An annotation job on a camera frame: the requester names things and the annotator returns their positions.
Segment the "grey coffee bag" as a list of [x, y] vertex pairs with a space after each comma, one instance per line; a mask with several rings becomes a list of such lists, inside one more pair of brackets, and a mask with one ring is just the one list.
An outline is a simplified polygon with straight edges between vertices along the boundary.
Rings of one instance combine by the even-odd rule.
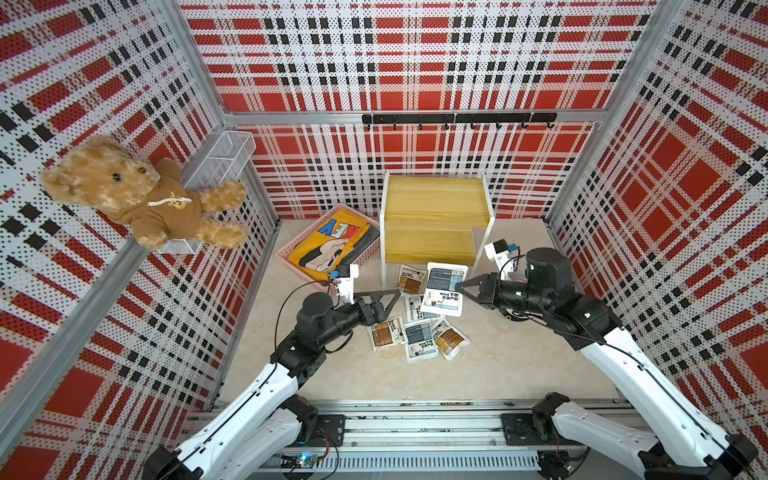
[[404, 326], [405, 358], [408, 363], [416, 363], [435, 358], [438, 347], [433, 338], [429, 320], [412, 322]]
[[457, 285], [466, 279], [467, 273], [468, 267], [465, 265], [429, 262], [421, 311], [438, 316], [460, 317], [463, 295]]
[[424, 320], [435, 321], [441, 318], [441, 315], [424, 312], [422, 310], [422, 295], [407, 295], [405, 297], [406, 324], [412, 324]]

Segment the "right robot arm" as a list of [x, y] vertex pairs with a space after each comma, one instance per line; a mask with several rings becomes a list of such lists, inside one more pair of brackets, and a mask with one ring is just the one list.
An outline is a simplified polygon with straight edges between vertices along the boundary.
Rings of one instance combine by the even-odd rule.
[[756, 446], [708, 418], [647, 357], [601, 300], [578, 292], [569, 260], [553, 248], [525, 256], [525, 278], [500, 272], [457, 284], [465, 298], [516, 322], [539, 320], [595, 365], [649, 427], [637, 432], [551, 392], [532, 409], [536, 439], [577, 442], [643, 479], [734, 479], [757, 459]]

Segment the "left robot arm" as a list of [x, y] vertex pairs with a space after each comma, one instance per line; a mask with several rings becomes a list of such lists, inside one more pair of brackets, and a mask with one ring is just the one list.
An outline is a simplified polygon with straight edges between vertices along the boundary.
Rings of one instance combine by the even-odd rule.
[[269, 458], [317, 429], [317, 410], [299, 389], [326, 360], [328, 344], [358, 326], [386, 321], [397, 289], [360, 292], [351, 303], [329, 294], [307, 296], [293, 330], [276, 346], [255, 380], [222, 412], [174, 450], [157, 448], [145, 479], [246, 479]]

